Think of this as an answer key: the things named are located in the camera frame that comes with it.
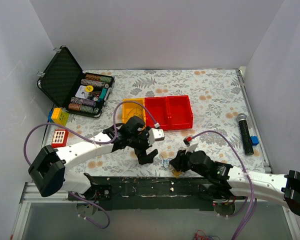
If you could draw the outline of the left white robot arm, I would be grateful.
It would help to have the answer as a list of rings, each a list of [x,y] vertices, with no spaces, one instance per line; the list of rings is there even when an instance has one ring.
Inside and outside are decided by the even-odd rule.
[[[97,183],[88,173],[73,173],[71,169],[126,147],[134,150],[140,165],[151,164],[158,150],[147,153],[147,149],[164,138],[164,131],[158,123],[154,127],[146,126],[142,119],[133,116],[126,123],[113,124],[96,136],[73,145],[57,148],[44,146],[30,165],[28,173],[42,197],[50,197],[62,190],[91,200],[97,194]]]

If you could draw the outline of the red double plastic bin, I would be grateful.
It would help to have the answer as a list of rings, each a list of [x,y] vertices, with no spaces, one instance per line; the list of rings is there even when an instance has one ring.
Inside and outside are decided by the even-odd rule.
[[[145,123],[154,127],[151,116],[165,131],[187,130],[193,127],[193,111],[188,95],[172,95],[161,97],[146,97]]]

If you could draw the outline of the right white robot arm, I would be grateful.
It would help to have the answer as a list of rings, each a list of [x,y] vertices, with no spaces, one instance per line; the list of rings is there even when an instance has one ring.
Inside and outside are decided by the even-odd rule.
[[[179,150],[170,165],[178,172],[193,171],[208,181],[200,191],[208,201],[230,197],[253,197],[265,200],[300,216],[300,172],[287,174],[245,173],[231,164],[213,161],[202,150]]]

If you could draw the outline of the yellow plastic bin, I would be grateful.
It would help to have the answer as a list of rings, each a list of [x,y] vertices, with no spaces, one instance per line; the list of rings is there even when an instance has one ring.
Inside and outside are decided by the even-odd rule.
[[[145,99],[144,98],[126,98],[123,99],[124,103],[122,105],[122,122],[126,123],[131,117],[137,116],[140,119],[142,119],[144,122],[146,122],[146,111],[143,107],[140,105],[136,104],[139,103],[143,106],[145,106]]]

